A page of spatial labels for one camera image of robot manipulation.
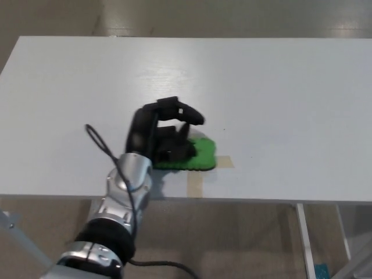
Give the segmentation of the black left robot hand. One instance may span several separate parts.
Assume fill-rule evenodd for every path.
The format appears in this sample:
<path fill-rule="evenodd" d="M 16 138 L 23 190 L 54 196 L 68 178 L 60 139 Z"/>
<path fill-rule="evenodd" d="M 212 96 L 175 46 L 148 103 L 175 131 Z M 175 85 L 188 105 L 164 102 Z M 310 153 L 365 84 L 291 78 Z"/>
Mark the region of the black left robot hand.
<path fill-rule="evenodd" d="M 190 126 L 204 122 L 201 113 L 176 96 L 158 99 L 135 112 L 125 151 L 147 157 L 153 163 L 189 160 L 196 156 L 188 139 Z"/>

